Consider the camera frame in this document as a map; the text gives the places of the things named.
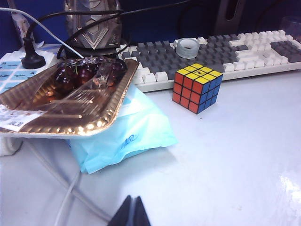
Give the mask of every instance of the white desk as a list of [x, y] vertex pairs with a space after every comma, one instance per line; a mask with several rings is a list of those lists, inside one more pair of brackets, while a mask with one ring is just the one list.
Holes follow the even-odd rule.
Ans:
[[[148, 93], [179, 144], [83, 175], [78, 188], [114, 214], [140, 195], [153, 226], [297, 226], [301, 223], [301, 71], [222, 83], [217, 103], [195, 115]], [[61, 172], [78, 170], [62, 140], [32, 140]], [[64, 189], [26, 146], [1, 157], [1, 225], [54, 224]], [[61, 225], [106, 225], [77, 199]]]

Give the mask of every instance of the light blue plastic bag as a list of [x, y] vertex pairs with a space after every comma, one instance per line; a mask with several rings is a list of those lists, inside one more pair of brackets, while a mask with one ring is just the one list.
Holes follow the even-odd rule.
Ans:
[[108, 165], [154, 147], [177, 143], [169, 120], [136, 86], [130, 85], [113, 125], [86, 139], [72, 139], [69, 146], [82, 173]]

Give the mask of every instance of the mechanical keyboard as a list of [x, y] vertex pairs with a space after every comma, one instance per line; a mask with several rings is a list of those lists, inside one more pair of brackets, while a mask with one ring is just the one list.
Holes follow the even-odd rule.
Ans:
[[284, 31], [217, 35], [196, 40], [200, 47], [193, 59], [176, 54], [178, 40], [139, 43], [128, 47], [119, 58], [140, 62], [133, 83], [142, 92], [171, 89], [175, 72], [194, 63], [222, 72], [223, 80], [301, 69], [301, 44]]

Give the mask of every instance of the foil container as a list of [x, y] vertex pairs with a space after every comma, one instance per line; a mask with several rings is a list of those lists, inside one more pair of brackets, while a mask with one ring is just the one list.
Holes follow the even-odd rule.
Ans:
[[[132, 59], [126, 59], [125, 63], [127, 71], [115, 88], [87, 89], [89, 82], [92, 82], [90, 80], [65, 98], [53, 101], [45, 114], [24, 125], [20, 131], [0, 128], [0, 135], [70, 139], [89, 137], [104, 131], [116, 120], [138, 67], [138, 62]], [[48, 81], [56, 70], [57, 65], [54, 65], [2, 93], [0, 104], [9, 109], [37, 110], [34, 105], [26, 105], [24, 100], [34, 98], [38, 102], [45, 98], [46, 93], [54, 88]]]

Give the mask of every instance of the black plug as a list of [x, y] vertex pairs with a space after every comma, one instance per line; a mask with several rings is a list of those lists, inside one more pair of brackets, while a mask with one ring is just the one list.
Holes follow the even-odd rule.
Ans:
[[46, 64], [43, 56], [36, 53], [33, 47], [33, 40], [30, 38], [23, 38], [25, 57], [21, 60], [22, 66], [26, 69], [36, 69]]

